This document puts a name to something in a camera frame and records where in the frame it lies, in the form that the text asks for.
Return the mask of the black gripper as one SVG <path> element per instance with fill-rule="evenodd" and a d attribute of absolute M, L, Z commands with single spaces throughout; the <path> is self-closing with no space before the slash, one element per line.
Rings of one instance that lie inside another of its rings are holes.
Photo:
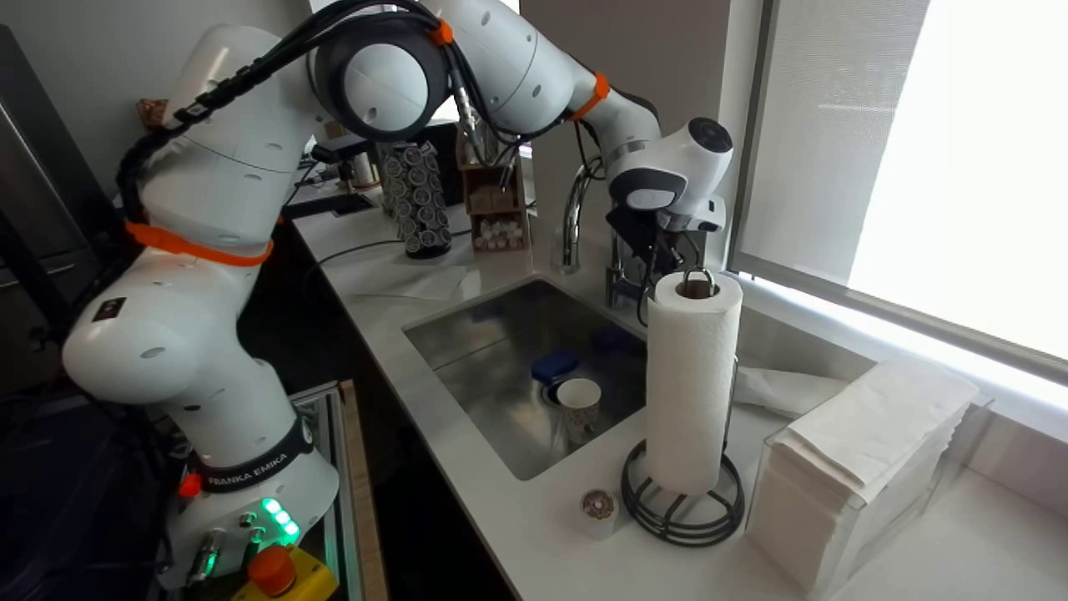
<path fill-rule="evenodd" d="M 659 272 L 694 268 L 700 261 L 700 237 L 694 231 L 663 231 L 649 210 L 614 203 L 606 210 L 606 224 L 623 239 L 623 245 Z"/>

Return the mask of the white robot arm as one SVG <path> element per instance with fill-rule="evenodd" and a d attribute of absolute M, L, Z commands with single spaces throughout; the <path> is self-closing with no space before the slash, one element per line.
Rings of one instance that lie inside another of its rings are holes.
<path fill-rule="evenodd" d="M 667 130 L 653 107 L 558 50 L 499 0 L 330 0 L 277 35 L 206 31 L 162 120 L 120 160 L 135 262 L 63 341 L 70 379 L 111 402 L 158 408 L 191 445 L 192 494 L 170 501 L 158 584 L 180 589 L 295 548 L 340 490 L 281 375 L 236 319 L 323 120 L 406 140 L 461 95 L 496 132 L 591 130 L 610 199 L 663 231 L 718 231 L 734 160 L 725 124 Z"/>

